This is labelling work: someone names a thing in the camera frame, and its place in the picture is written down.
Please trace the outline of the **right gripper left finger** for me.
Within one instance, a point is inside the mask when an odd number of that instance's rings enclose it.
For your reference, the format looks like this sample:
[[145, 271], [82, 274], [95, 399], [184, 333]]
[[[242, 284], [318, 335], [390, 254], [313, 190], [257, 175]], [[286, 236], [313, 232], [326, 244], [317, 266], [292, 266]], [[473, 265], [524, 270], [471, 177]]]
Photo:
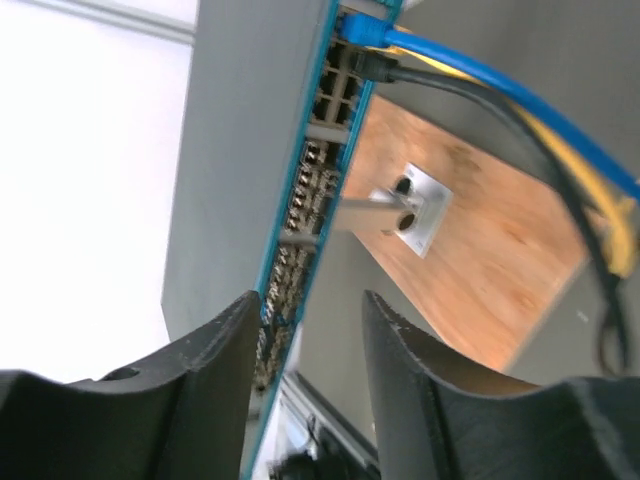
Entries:
[[2, 477], [238, 478], [259, 324], [259, 297], [249, 291], [99, 380], [3, 371]]

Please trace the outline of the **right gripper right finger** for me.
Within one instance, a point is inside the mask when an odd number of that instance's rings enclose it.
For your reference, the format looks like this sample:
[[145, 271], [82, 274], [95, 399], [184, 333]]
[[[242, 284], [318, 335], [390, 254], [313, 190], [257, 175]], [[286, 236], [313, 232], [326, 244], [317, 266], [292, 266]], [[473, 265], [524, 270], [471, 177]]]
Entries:
[[537, 386], [460, 354], [366, 291], [362, 329], [385, 479], [635, 479], [639, 382]]

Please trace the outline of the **wooden support block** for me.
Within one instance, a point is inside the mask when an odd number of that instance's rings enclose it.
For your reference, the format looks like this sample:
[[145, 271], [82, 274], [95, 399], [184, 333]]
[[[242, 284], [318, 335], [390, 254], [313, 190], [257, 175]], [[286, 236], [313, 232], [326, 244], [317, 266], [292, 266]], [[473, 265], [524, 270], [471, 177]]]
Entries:
[[426, 256], [397, 236], [358, 239], [446, 343], [505, 370], [583, 262], [583, 243], [547, 186], [374, 97], [347, 195], [394, 184], [408, 164], [453, 194]]

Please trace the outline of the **metal bracket with rod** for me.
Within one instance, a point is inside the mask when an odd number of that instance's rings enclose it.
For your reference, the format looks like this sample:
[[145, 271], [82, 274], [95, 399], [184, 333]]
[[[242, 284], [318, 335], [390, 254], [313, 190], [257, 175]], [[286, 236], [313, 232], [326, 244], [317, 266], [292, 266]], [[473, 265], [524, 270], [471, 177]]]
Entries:
[[332, 228], [394, 234], [424, 258], [452, 198], [453, 192], [444, 184], [408, 163], [392, 188], [374, 189], [366, 199], [341, 198]]

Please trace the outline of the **dark grey network switch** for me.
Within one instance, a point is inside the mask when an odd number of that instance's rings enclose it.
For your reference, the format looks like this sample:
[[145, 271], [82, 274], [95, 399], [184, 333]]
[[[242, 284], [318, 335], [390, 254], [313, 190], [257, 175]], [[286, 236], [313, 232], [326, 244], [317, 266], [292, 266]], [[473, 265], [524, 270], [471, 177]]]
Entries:
[[321, 256], [296, 270], [277, 310], [274, 271], [289, 243], [304, 153], [326, 150], [331, 173], [306, 222], [329, 236], [374, 85], [348, 70], [342, 18], [394, 20], [397, 1], [203, 1], [199, 5], [172, 205], [161, 307], [171, 338], [201, 326], [239, 294], [261, 298], [264, 332], [247, 363], [266, 370], [257, 426], [245, 439], [249, 478]]

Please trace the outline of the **aluminium rail frame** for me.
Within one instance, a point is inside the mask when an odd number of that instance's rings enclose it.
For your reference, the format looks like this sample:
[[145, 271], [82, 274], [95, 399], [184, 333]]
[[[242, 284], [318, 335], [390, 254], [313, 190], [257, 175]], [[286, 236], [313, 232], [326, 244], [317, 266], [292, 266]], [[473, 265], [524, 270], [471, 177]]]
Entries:
[[126, 31], [192, 46], [195, 26], [116, 1], [30, 0], [27, 4]]

